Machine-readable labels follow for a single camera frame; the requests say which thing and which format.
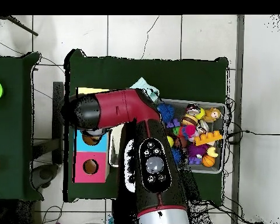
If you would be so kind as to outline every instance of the gray plastic bin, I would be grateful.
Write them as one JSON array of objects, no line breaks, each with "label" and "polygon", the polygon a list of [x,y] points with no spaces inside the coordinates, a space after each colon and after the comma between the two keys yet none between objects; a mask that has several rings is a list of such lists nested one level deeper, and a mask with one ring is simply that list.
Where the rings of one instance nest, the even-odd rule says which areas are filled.
[{"label": "gray plastic bin", "polygon": [[[189,103],[198,103],[203,109],[210,109],[215,107],[221,112],[221,118],[217,119],[213,123],[207,123],[210,132],[220,131],[220,134],[223,136],[223,139],[216,141],[214,147],[216,147],[216,153],[219,156],[215,160],[215,164],[212,167],[205,167],[203,164],[192,164],[182,167],[180,169],[191,169],[193,173],[220,173],[224,167],[224,147],[225,147],[225,134],[226,134],[226,119],[227,119],[227,108],[225,104],[222,103],[210,103],[210,102],[198,102],[198,101],[186,101],[186,100],[170,100],[162,99],[164,103],[170,104],[174,107],[174,118],[181,120],[183,115],[186,113],[186,107]],[[162,103],[161,101],[156,102],[156,106]]]}]

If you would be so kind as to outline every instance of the orange toy block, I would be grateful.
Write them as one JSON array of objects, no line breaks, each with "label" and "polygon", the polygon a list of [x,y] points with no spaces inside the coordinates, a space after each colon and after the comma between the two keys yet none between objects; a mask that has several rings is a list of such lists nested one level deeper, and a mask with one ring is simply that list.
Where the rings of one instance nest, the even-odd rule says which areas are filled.
[{"label": "orange toy block", "polygon": [[222,139],[223,136],[220,134],[219,131],[208,132],[206,134],[202,134],[199,137],[196,136],[194,138],[195,145],[199,146],[202,144],[207,144],[208,142],[213,142]]}]

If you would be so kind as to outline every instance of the circular hole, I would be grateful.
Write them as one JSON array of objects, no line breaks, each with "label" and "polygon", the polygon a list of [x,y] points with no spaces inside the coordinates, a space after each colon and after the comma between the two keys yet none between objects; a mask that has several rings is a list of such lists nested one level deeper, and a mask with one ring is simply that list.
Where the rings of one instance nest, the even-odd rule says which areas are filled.
[{"label": "circular hole", "polygon": [[95,174],[98,169],[99,164],[97,164],[96,160],[90,159],[83,164],[83,170],[87,174]]},{"label": "circular hole", "polygon": [[82,139],[85,144],[90,145],[90,146],[95,146],[100,142],[100,136],[86,136],[82,135]]}]

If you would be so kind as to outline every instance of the dark green tablecloth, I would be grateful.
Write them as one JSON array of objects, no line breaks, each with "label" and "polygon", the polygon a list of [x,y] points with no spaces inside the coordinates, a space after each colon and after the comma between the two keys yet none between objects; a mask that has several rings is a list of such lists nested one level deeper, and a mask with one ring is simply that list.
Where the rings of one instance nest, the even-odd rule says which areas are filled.
[{"label": "dark green tablecloth", "polygon": [[[65,59],[70,70],[70,94],[77,87],[123,89],[132,86],[143,77],[148,84],[160,90],[164,99],[192,100],[224,103],[226,95],[226,68],[228,61],[135,60],[114,57],[86,57],[81,50],[71,51]],[[104,184],[72,182],[73,135],[69,130],[68,199],[116,198],[116,169]],[[221,204],[222,173],[194,173],[203,200]]]},{"label": "dark green tablecloth", "polygon": [[30,184],[32,160],[32,68],[37,52],[0,57],[0,199],[40,200]]}]

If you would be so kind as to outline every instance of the doll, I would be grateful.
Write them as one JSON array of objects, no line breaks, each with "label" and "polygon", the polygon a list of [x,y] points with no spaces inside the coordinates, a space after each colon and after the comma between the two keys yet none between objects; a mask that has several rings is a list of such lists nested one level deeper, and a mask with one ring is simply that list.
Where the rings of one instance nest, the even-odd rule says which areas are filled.
[{"label": "doll", "polygon": [[202,118],[207,123],[216,121],[221,116],[221,112],[217,108],[211,108],[205,110],[205,115]]}]

